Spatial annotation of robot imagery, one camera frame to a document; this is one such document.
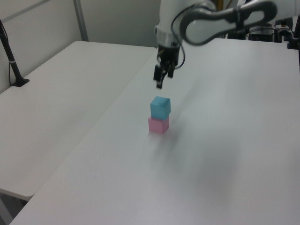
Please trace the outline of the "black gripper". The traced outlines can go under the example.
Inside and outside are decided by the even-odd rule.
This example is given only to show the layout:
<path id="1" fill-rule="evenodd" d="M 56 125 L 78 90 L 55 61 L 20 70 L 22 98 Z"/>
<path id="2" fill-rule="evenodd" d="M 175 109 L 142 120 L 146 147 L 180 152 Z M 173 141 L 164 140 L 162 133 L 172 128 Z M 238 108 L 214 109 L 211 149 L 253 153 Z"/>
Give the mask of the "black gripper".
<path id="1" fill-rule="evenodd" d="M 157 60 L 159 65 L 155 66 L 153 80 L 156 82 L 156 87 L 162 89 L 165 70 L 163 67 L 169 66 L 168 77 L 173 78 L 175 69 L 178 68 L 180 47 L 165 47 L 158 46 Z"/>

